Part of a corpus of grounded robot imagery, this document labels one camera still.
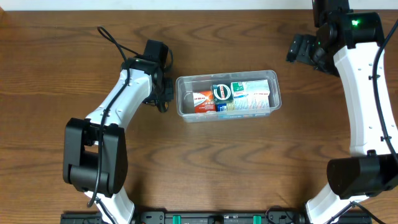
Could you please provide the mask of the dark bottle white cap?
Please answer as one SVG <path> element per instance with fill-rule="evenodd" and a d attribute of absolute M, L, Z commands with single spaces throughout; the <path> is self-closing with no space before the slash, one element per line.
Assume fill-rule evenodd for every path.
<path fill-rule="evenodd" d="M 157 108 L 161 113 L 165 113 L 169 109 L 169 102 L 168 101 L 158 101 Z"/>

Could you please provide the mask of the red medicine box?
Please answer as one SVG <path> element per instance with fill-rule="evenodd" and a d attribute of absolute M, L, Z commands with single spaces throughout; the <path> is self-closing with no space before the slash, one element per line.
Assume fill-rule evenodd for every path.
<path fill-rule="evenodd" d="M 193 92 L 193 105 L 195 113 L 216 111 L 215 101 L 210 90 Z"/>

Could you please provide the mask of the white green medicine box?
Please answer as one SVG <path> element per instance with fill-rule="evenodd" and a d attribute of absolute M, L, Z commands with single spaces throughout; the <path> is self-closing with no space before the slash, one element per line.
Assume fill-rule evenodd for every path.
<path fill-rule="evenodd" d="M 231 92 L 233 94 L 233 98 L 242 98 L 248 95 L 268 96 L 271 93 L 267 80 L 232 82 Z"/>

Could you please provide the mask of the dark green square box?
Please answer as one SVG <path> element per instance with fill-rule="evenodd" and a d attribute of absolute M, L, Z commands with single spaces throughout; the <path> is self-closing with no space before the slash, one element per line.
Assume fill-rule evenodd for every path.
<path fill-rule="evenodd" d="M 228 85 L 212 85 L 211 92 L 213 94 L 213 99 L 216 104 L 230 103 L 233 101 L 233 94 Z"/>

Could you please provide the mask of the clear plastic container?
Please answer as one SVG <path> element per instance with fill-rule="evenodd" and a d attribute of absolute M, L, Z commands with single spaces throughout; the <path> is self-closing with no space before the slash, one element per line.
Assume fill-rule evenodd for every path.
<path fill-rule="evenodd" d="M 267 99 L 269 101 L 269 109 L 195 113 L 193 105 L 193 92 L 207 90 L 211 91 L 211 86 L 217 84 L 225 84 L 231 88 L 232 82 L 247 82 L 256 80 L 267 80 L 271 93 L 268 96 L 248 95 L 242 98 Z M 188 123 L 269 116 L 273 111 L 279 109 L 282 105 L 277 74 L 273 70 L 217 73 L 211 75 L 180 77 L 176 81 L 176 94 L 177 112 Z"/>

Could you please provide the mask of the blue medicine box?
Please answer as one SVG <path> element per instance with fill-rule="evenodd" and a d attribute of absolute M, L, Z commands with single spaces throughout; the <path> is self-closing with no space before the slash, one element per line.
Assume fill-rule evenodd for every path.
<path fill-rule="evenodd" d="M 266 110 L 269 109 L 269 101 L 267 99 L 241 98 L 234 99 L 232 102 L 221 103 L 216 105 L 216 111 L 241 111 L 241 110 Z"/>

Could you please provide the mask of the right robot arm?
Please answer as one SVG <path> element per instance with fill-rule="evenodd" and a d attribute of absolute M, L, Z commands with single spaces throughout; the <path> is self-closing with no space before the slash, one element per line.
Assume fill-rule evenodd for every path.
<path fill-rule="evenodd" d="M 313 0 L 315 35 L 294 36 L 288 62 L 301 62 L 339 77 L 351 131 L 350 156 L 328 162 L 328 182 L 306 202 L 297 223 L 364 223 L 369 211 L 351 208 L 397 186 L 397 126 L 384 74 L 391 39 L 376 12 L 354 12 L 347 0 Z"/>

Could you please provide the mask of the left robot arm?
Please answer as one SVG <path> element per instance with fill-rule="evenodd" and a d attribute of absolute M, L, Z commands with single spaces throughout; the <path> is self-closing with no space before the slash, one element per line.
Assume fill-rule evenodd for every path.
<path fill-rule="evenodd" d="M 65 127 L 63 180 L 90 197 L 105 223 L 131 223 L 135 205 L 124 182 L 128 161 L 126 128 L 142 104 L 161 113 L 174 98 L 173 82 L 165 74 L 172 51 L 148 40 L 144 53 L 121 65 L 119 80 L 105 100 L 84 119 L 71 118 Z"/>

